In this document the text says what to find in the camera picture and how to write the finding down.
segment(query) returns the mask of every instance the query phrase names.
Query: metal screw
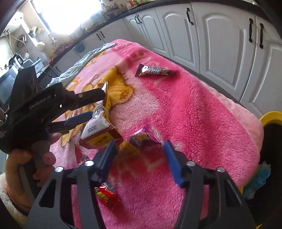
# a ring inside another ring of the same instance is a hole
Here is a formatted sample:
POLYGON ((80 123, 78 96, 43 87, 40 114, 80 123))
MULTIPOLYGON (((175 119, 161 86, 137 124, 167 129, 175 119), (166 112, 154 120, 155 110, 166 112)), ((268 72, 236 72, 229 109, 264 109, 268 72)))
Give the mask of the metal screw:
POLYGON ((92 165, 94 165, 94 161, 85 161, 84 165, 85 166, 92 166, 92 165))
POLYGON ((190 166, 190 167, 194 167, 194 166, 196 165, 196 163, 193 162, 193 161, 188 161, 188 162, 186 163, 186 165, 188 165, 188 166, 190 166))
POLYGON ((220 173, 224 173, 225 172, 225 169, 223 167, 218 167, 216 170, 218 172, 220 172, 220 173))
POLYGON ((56 172, 56 173, 60 173, 60 172, 62 172, 63 170, 64 170, 64 168, 63 168, 62 166, 58 166, 58 167, 55 168, 55 172, 56 172))

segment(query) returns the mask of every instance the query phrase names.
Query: white furry fabric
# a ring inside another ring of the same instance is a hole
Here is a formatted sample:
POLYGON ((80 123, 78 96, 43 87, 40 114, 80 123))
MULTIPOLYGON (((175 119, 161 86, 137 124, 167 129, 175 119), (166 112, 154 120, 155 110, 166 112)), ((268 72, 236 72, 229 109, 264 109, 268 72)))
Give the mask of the white furry fabric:
POLYGON ((7 191, 6 191, 6 176, 5 173, 0 175, 0 198, 3 201, 4 205, 8 209, 9 213, 12 215, 12 217, 18 221, 20 224, 25 225, 25 221, 27 217, 20 213, 15 206, 13 205, 12 201, 10 200, 7 191))

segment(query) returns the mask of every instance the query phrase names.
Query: yellow bucket rim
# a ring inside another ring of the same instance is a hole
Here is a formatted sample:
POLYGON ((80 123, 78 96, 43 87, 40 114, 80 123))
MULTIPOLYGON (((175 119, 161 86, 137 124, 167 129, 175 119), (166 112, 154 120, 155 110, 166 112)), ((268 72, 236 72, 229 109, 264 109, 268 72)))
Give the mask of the yellow bucket rim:
POLYGON ((277 123, 282 126, 282 113, 279 111, 271 111, 266 113, 260 118, 263 126, 266 126, 270 123, 277 123))

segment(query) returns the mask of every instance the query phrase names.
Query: kitchen counter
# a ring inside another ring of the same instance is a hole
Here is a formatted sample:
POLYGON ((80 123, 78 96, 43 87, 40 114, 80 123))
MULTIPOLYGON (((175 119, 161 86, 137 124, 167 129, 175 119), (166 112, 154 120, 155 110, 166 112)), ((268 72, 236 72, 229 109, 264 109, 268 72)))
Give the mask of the kitchen counter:
POLYGON ((150 9, 150 8, 154 8, 154 7, 174 5, 174 4, 185 4, 185 3, 191 3, 191 2, 209 2, 209 3, 218 3, 218 4, 228 5, 228 6, 234 6, 234 7, 249 11, 249 12, 251 12, 255 15, 258 15, 261 18, 266 19, 267 21, 271 22, 269 20, 269 18, 267 17, 267 15, 265 14, 265 12, 262 10, 262 8, 260 8, 257 5, 254 5, 252 3, 249 3, 247 1, 243 1, 243 0, 156 0, 156 1, 148 2, 146 4, 142 4, 141 6, 137 6, 134 9, 132 9, 128 12, 125 12, 121 15, 118 15, 118 16, 106 21, 105 23, 101 24, 100 26, 96 27, 92 31, 85 34, 78 42, 74 42, 70 46, 68 46, 66 49, 64 49, 59 55, 57 55, 53 59, 53 61, 50 63, 50 65, 54 66, 69 50, 74 48, 76 45, 78 45, 85 38, 87 38, 91 34, 97 32, 98 30, 102 29, 106 25, 111 24, 114 21, 117 21, 121 18, 127 17, 131 14, 140 12, 142 10, 146 10, 146 9, 150 9))

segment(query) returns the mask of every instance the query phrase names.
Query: black cabinet handle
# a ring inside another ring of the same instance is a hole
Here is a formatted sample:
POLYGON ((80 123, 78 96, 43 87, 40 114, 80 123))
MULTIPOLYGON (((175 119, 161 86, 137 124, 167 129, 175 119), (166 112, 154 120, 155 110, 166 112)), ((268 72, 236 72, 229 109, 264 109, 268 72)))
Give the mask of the black cabinet handle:
POLYGON ((138 19, 138 21, 139 21, 141 24, 143 24, 143 23, 139 20, 139 18, 138 18, 138 17, 140 17, 140 16, 139 16, 139 14, 137 14, 137 19, 138 19))
POLYGON ((61 71, 57 68, 57 66, 55 66, 55 68, 56 68, 59 72, 61 72, 61 71))
POLYGON ((264 28, 264 26, 263 26, 262 23, 260 23, 259 25, 261 26, 261 42, 260 42, 260 44, 259 44, 259 47, 260 47, 261 49, 263 49, 263 28, 264 28))
POLYGON ((98 33, 96 33, 97 37, 99 38, 99 40, 101 41, 101 38, 99 37, 98 33))
POLYGON ((188 17, 188 21, 190 22, 191 25, 194 25, 194 23, 190 20, 189 13, 188 13, 189 11, 190 11, 190 9, 187 8, 186 14, 187 14, 187 17, 188 17))
POLYGON ((252 24, 253 24, 253 20, 250 18, 250 27, 249 27, 249 42, 253 42, 253 39, 252 39, 252 24))
MULTIPOLYGON (((134 17, 135 21, 136 21, 136 18, 137 18, 137 17, 135 16, 135 17, 134 17)), ((137 23, 137 24, 140 24, 140 23, 139 23, 139 22, 137 22, 137 21, 136 21, 136 23, 137 23)))
POLYGON ((103 38, 105 38, 104 34, 102 33, 102 31, 100 31, 100 33, 102 34, 103 38))

